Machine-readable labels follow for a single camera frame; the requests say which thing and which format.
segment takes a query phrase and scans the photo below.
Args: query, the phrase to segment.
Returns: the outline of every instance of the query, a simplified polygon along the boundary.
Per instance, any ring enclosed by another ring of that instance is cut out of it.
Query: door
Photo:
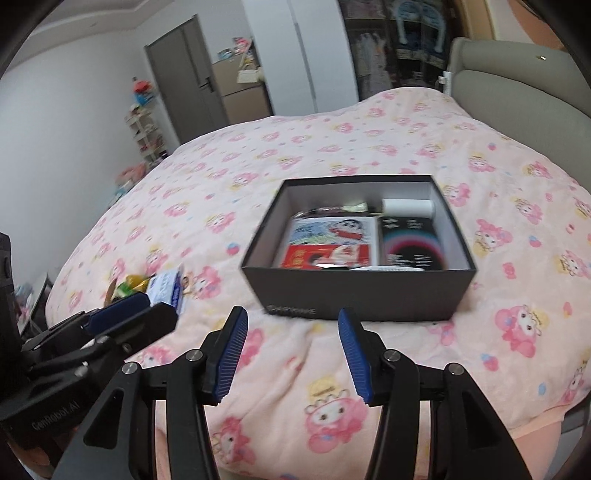
[[[182,144],[228,125],[196,16],[146,46],[146,54]]]

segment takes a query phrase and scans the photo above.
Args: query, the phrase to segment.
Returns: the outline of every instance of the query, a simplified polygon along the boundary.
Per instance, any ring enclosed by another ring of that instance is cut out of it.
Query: pink blanket
[[[48,318],[100,306],[112,278],[182,263],[192,292],[178,328],[135,359],[170,362],[233,305],[248,310],[232,391],[207,412],[220,465],[269,479],[363,478],[379,409],[356,396],[336,324],[263,314],[239,264],[283,179],[414,172],[439,183],[479,273],[451,322],[370,328],[416,363],[463,364],[505,424],[522,427],[517,434],[532,420],[559,420],[590,385],[591,196],[430,89],[236,125],[182,146],[82,240],[56,280]],[[419,475],[426,438],[428,416]]]

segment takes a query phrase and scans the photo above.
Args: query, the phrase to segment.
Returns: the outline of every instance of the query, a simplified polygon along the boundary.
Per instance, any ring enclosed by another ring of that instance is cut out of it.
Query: wardrobe
[[[452,0],[242,0],[276,115],[330,112],[400,86],[438,87]]]

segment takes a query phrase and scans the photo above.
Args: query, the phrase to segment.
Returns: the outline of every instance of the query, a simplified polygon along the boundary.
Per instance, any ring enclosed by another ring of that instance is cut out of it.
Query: booklet
[[[320,270],[318,265],[358,268],[378,264],[376,219],[369,216],[297,218],[291,221],[277,264]]]

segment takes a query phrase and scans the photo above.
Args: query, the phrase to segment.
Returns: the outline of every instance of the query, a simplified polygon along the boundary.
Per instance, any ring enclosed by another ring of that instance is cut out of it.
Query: bed headboard
[[[548,157],[591,191],[591,88],[569,54],[456,38],[452,96],[472,117]]]

